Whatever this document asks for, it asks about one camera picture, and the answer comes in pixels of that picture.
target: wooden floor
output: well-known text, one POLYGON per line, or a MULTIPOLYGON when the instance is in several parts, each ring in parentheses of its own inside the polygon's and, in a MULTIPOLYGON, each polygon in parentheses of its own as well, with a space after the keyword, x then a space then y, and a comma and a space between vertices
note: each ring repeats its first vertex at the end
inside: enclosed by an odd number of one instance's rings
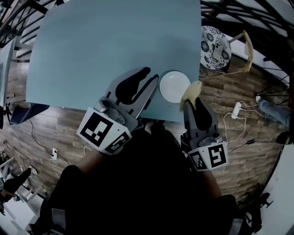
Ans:
MULTIPOLYGON (((234 70, 244 66, 244 62, 232 58, 230 69, 234 70)), ((23 95, 26 88, 26 74, 28 64, 13 63, 10 69, 9 91, 23 95)), ((200 75, 211 75, 212 72, 201 68, 200 75)), ((261 91, 269 82, 257 69, 250 73, 225 75, 219 78, 201 78, 204 83, 201 97, 205 99, 218 114, 219 129, 225 136, 223 117, 232 112, 236 101, 243 100, 248 105, 255 104, 254 93, 261 91)), ((31 119, 34 125, 34 137, 49 151, 55 147, 70 164, 75 164, 83 157, 85 142, 76 135, 76 131, 84 116, 84 111, 62 107, 50 107, 47 111, 31 119)), ((258 141, 275 141, 283 131, 283 126, 270 122, 255 112, 240 111, 239 116, 246 117, 246 131, 235 142, 228 145, 228 150, 246 143, 250 139, 258 141)), ((244 130, 244 120, 233 120, 226 117, 228 139, 237 138, 244 130)), ((185 132, 184 126, 179 123, 167 123, 166 128, 177 139, 185 132)), ((32 125, 26 121, 20 125, 9 125, 5 118, 4 128, 0 131, 0 140, 8 154, 14 156, 22 167, 30 164, 39 174, 30 179, 34 188, 42 185, 48 193, 54 189, 60 173, 54 170, 49 163, 51 156, 46 150, 36 144, 32 138, 32 125)), ((237 200, 244 198, 246 191, 252 191, 256 184, 264 184, 280 150, 276 143, 255 143, 236 149, 229 154, 230 164, 214 175, 224 194, 233 194, 237 200)), ((53 166, 62 171, 67 163, 58 156, 53 166)))

